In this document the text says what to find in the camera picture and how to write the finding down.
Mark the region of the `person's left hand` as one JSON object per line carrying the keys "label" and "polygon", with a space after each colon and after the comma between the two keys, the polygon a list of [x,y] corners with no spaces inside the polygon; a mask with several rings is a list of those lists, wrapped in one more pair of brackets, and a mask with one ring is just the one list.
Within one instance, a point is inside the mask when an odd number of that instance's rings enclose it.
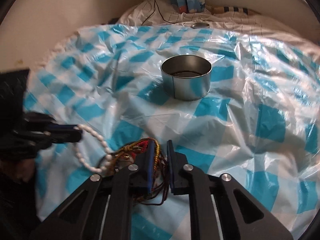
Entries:
{"label": "person's left hand", "polygon": [[13,180],[28,182],[35,172],[35,160],[24,159],[18,163],[1,161],[1,174]]}

